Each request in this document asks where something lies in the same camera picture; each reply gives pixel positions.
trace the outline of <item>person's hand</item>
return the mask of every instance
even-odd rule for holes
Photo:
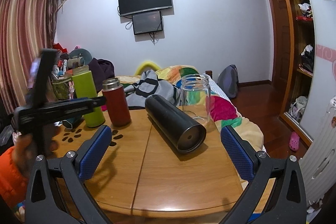
[[[59,128],[55,128],[56,132],[55,135],[59,133]],[[18,137],[17,143],[15,145],[15,148],[12,152],[12,160],[16,164],[17,168],[21,172],[21,174],[29,178],[30,171],[31,171],[31,162],[32,159],[35,159],[37,155],[34,155],[33,151],[30,149],[27,149],[28,146],[31,144],[33,140],[32,134],[27,135],[21,135]],[[50,143],[50,151],[57,150],[58,143],[56,141],[51,141]]]

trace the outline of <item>sleeve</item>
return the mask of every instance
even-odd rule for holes
[[[11,147],[0,156],[0,195],[10,208],[25,199],[28,183],[12,160],[13,150]]]

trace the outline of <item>black thermos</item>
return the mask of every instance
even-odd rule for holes
[[[206,136],[206,129],[161,95],[150,95],[145,108],[178,152],[188,154],[196,150]]]

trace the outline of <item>green thermos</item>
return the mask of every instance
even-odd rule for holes
[[[73,69],[73,85],[77,98],[97,97],[95,83],[93,82],[92,72],[89,66]],[[92,113],[85,114],[84,119],[88,127],[98,127],[105,122],[105,117],[101,107],[96,107]]]

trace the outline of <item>screw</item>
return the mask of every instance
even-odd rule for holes
[[[262,151],[262,150],[258,151],[257,154],[262,159],[267,157],[267,153],[265,151]]]
[[[38,156],[36,157],[36,161],[41,161],[41,160],[43,160],[43,155],[38,155]]]
[[[294,155],[290,155],[290,156],[289,156],[289,159],[290,159],[291,161],[296,161],[296,156],[294,156]]]
[[[69,151],[69,152],[67,153],[67,158],[72,158],[74,155],[75,155],[75,152],[74,152],[74,151]]]

